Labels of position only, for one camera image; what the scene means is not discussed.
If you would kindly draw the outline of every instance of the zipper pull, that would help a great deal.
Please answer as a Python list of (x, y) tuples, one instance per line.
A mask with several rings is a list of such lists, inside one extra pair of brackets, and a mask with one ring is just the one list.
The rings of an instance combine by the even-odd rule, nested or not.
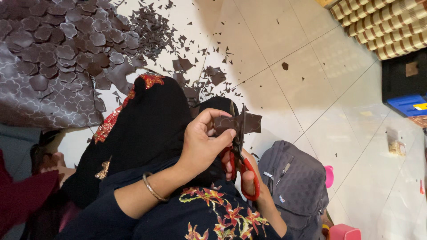
[(273, 181), (274, 181), (274, 176), (273, 176), (273, 175), (271, 175), (270, 173), (268, 173), (268, 172), (264, 172), (264, 175), (266, 175), (267, 177), (271, 178), (271, 180), (273, 180)]
[(277, 181), (277, 183), (276, 183), (276, 186), (277, 186), (277, 184), (279, 184), (280, 180), (282, 180), (283, 176), (288, 171), (290, 166), (291, 166), (291, 163), (286, 164), (285, 169), (283, 169), (282, 174), (279, 177), (279, 181)]

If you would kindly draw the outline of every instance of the pink toy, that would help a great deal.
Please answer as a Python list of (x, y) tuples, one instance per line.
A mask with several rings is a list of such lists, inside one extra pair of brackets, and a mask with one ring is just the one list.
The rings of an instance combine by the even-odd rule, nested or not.
[(362, 233), (358, 228), (346, 224), (332, 226), (329, 230), (330, 240), (361, 240)]
[(326, 170), (326, 188), (330, 188), (333, 184), (333, 167), (332, 166), (325, 166)]

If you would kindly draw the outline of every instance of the woman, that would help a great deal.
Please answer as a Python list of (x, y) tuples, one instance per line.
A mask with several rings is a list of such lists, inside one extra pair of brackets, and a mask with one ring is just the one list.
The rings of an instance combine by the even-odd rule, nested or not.
[[(123, 107), (98, 129), (63, 185), (71, 199), (84, 198), (88, 206), (57, 239), (291, 239), (267, 186), (260, 183), (257, 209), (252, 208), (230, 181), (228, 152), (218, 157), (236, 135), (228, 129), (210, 137), (213, 119), (230, 116), (229, 106), (225, 98), (208, 100), (191, 121), (174, 79), (136, 79)], [(253, 156), (245, 150), (242, 155), (261, 179)], [(96, 174), (93, 166), (101, 161), (104, 168)], [(107, 176), (95, 201), (85, 197), (96, 186), (94, 174)], [(249, 194), (253, 179), (253, 172), (243, 174)]]

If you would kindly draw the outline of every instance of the blue container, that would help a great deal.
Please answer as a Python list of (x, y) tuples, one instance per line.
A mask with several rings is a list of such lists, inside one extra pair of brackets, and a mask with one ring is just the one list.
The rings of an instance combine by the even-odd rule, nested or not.
[(416, 104), (427, 103), (427, 101), (421, 97), (421, 95), (395, 97), (388, 99), (387, 102), (407, 117), (427, 115), (427, 110), (417, 110), (413, 106)]

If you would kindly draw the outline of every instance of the red embroidered trim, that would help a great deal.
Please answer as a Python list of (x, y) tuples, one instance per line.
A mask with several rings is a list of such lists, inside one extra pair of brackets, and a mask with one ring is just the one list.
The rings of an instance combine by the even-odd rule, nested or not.
[[(145, 89), (150, 89), (155, 83), (158, 83), (160, 85), (164, 85), (164, 82), (162, 78), (164, 76), (157, 76), (157, 75), (140, 75), (142, 79), (145, 81)], [(128, 104), (129, 99), (133, 99), (135, 97), (135, 85), (132, 86), (132, 89), (130, 90), (128, 96), (123, 101), (123, 104), (116, 108), (113, 113), (108, 115), (108, 117), (104, 120), (104, 123), (99, 126), (98, 130), (95, 132), (93, 138), (95, 139), (95, 144), (98, 141), (104, 142), (107, 138), (108, 134), (110, 133), (111, 129), (114, 127), (114, 125), (117, 122), (117, 117), (119, 116), (119, 113), (122, 111), (124, 107)]]

